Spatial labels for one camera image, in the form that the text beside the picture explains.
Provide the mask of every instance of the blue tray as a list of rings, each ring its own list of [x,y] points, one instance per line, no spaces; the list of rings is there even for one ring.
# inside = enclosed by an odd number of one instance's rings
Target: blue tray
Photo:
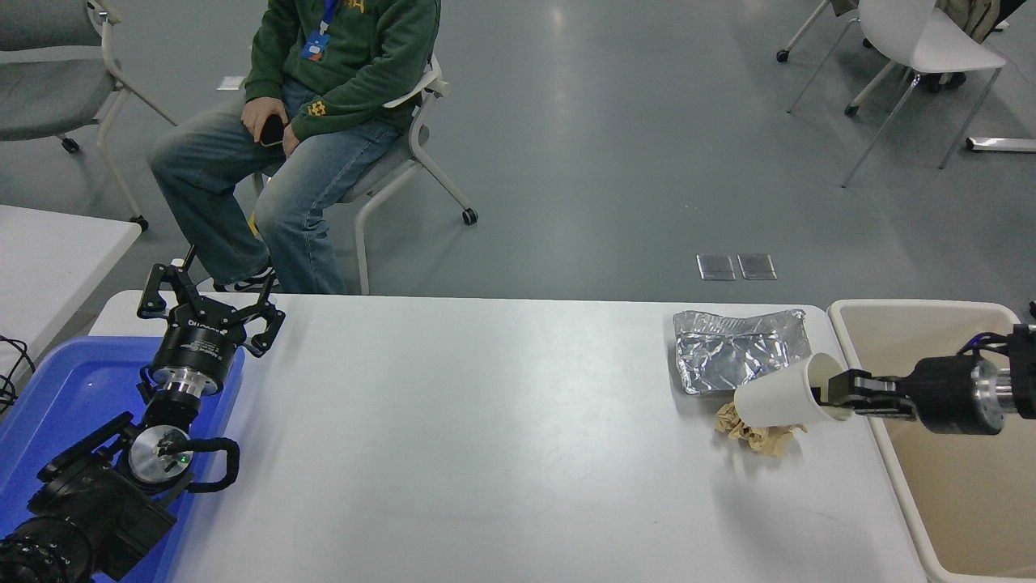
[[[7,419],[0,426],[0,538],[32,516],[26,505],[42,484],[36,472],[55,456],[128,411],[134,422],[144,413],[137,392],[140,368],[151,362],[160,339],[84,337],[54,349],[32,376]],[[202,400],[191,436],[223,435],[241,383],[243,351],[238,350],[224,390]],[[213,455],[199,455],[192,471],[204,476]],[[176,525],[125,577],[123,583],[164,583],[195,495],[185,494],[169,511]],[[202,494],[200,496],[219,496]],[[97,574],[94,580],[111,579]]]

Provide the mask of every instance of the white table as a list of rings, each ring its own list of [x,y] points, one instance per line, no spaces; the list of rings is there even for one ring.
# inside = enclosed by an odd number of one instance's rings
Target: white table
[[[134,223],[0,205],[0,334],[38,360],[139,234]],[[0,345],[0,373],[17,358]]]
[[[161,336],[138,298],[91,333]],[[276,302],[285,326],[226,432],[239,480],[196,501],[174,581],[925,580],[864,419],[777,461],[679,388],[673,314],[790,307]]]

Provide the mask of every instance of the green hoodie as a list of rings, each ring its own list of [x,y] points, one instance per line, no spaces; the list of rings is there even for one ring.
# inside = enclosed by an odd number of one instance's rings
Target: green hoodie
[[[375,118],[405,132],[415,100],[394,109],[381,105],[421,79],[439,28],[439,0],[339,0],[323,57],[304,59],[307,36],[323,13],[324,0],[269,0],[252,40],[246,100],[281,98],[284,78],[292,77],[317,93],[288,112],[299,140]]]

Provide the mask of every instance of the paper cup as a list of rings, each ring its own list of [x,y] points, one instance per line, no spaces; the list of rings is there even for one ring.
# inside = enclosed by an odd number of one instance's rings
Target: paper cup
[[[828,381],[842,371],[831,355],[814,354],[738,387],[733,392],[733,406],[750,428],[844,421],[852,411],[821,407],[809,390],[821,387],[822,393],[827,393]]]

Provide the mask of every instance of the gray floor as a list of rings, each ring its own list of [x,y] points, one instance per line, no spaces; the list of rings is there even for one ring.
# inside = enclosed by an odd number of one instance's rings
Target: gray floor
[[[961,149],[937,169],[985,74],[955,92],[918,94],[843,190],[896,93],[890,81],[856,119],[842,115],[884,62],[857,29],[784,113],[841,28],[825,13],[790,62],[775,61],[814,0],[443,4],[436,52],[455,93],[432,118],[429,149],[481,220],[464,226],[430,177],[414,180],[372,218],[375,294],[822,308],[936,298],[1027,318],[1036,156]],[[1032,4],[987,41],[1010,62],[971,135],[1036,137]],[[223,76],[248,71],[265,2],[117,5],[124,69],[186,118],[228,96],[214,90]],[[166,128],[134,100],[112,133],[151,228],[85,315],[186,249],[144,159]],[[78,155],[53,139],[0,143],[0,202],[127,217],[95,135],[74,133]],[[239,198],[254,195],[242,187]],[[354,212],[332,212],[352,282]],[[698,253],[770,253],[779,279],[702,281]]]

